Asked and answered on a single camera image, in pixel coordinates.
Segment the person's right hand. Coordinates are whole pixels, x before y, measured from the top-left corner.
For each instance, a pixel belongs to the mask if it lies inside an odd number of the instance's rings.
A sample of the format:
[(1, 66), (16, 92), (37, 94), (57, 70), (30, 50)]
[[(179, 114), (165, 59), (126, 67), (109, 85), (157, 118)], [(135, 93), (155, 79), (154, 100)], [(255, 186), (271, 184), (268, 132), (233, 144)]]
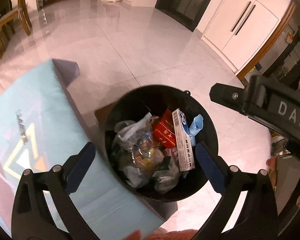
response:
[(271, 185), (273, 187), (274, 192), (276, 191), (277, 185), (277, 163), (278, 163), (279, 156), (273, 156), (266, 161), (266, 166), (268, 167), (268, 176), (270, 178)]

